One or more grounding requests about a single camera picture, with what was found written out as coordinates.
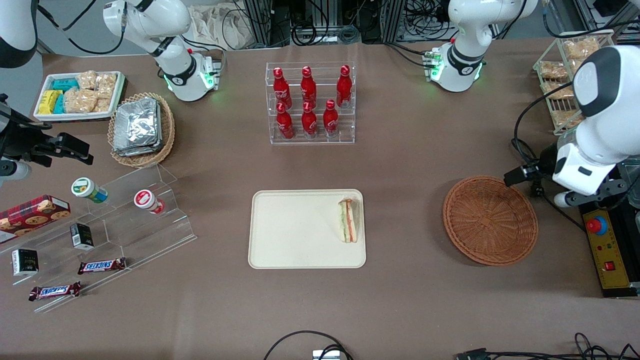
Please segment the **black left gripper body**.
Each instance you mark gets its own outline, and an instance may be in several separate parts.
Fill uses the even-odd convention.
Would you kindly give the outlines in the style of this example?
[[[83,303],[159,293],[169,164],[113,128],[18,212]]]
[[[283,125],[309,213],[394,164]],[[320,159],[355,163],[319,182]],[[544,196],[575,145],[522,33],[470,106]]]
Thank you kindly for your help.
[[[539,171],[544,176],[552,176],[557,163],[558,146],[551,143],[544,148],[539,155]]]

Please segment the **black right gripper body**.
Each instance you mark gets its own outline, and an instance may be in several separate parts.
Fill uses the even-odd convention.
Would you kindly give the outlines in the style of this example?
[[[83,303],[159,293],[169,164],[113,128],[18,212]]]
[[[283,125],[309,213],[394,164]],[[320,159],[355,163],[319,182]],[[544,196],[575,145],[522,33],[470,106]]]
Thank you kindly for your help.
[[[1,155],[14,161],[33,162],[43,167],[50,167],[52,159],[38,151],[39,146],[50,150],[48,139],[51,136],[43,133],[52,125],[32,121],[22,113],[12,109],[7,103],[9,96],[0,95],[1,104]]]

